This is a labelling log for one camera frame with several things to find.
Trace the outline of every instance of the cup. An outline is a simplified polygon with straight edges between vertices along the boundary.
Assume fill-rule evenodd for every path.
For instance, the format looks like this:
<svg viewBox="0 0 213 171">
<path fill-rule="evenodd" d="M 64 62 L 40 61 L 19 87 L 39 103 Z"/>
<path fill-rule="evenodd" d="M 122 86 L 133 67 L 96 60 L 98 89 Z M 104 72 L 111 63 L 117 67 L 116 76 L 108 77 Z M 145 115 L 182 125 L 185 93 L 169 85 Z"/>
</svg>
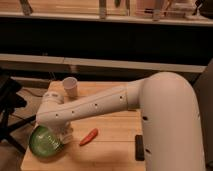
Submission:
<svg viewBox="0 0 213 171">
<path fill-rule="evenodd" d="M 76 98 L 78 95 L 77 92 L 77 83 L 78 80 L 74 77 L 67 77 L 62 80 L 62 85 L 64 87 L 64 90 L 68 94 L 70 98 Z"/>
</svg>

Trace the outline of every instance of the red chili pepper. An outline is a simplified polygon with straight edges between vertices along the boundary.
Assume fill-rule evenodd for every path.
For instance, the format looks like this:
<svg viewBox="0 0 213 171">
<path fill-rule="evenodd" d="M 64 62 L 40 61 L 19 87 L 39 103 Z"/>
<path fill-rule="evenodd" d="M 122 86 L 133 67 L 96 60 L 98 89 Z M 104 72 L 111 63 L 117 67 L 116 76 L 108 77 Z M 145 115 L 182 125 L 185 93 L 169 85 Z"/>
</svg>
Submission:
<svg viewBox="0 0 213 171">
<path fill-rule="evenodd" d="M 85 145 L 87 143 L 89 143 L 90 141 L 92 141 L 96 136 L 98 135 L 98 129 L 95 128 L 93 129 L 86 137 L 84 137 L 79 145 L 82 146 L 82 145 Z"/>
</svg>

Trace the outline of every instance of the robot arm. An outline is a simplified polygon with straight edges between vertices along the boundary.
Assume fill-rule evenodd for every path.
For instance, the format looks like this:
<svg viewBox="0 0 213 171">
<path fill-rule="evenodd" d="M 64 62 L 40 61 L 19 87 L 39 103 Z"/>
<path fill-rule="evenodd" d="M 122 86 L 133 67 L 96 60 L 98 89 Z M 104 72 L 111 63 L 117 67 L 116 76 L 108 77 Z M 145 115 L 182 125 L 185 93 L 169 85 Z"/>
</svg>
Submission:
<svg viewBox="0 0 213 171">
<path fill-rule="evenodd" d="M 196 96 L 177 74 L 162 72 L 71 103 L 59 103 L 58 94 L 46 94 L 37 113 L 38 124 L 55 133 L 68 121 L 141 108 L 147 171 L 205 171 Z"/>
</svg>

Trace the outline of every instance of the black cable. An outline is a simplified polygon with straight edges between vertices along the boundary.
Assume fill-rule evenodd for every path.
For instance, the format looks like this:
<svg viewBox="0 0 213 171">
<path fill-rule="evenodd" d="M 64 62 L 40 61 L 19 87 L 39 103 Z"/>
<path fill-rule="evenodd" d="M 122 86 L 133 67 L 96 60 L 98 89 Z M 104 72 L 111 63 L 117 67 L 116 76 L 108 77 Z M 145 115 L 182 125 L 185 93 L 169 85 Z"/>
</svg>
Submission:
<svg viewBox="0 0 213 171">
<path fill-rule="evenodd" d="M 18 118 L 18 119 L 20 119 L 20 120 L 23 120 L 23 121 L 25 121 L 26 119 L 25 118 L 22 118 L 22 117 L 20 117 L 20 116 L 18 116 L 18 115 L 16 115 L 16 114 L 11 114 L 11 116 L 13 116 L 13 117 L 15 117 L 15 118 Z"/>
</svg>

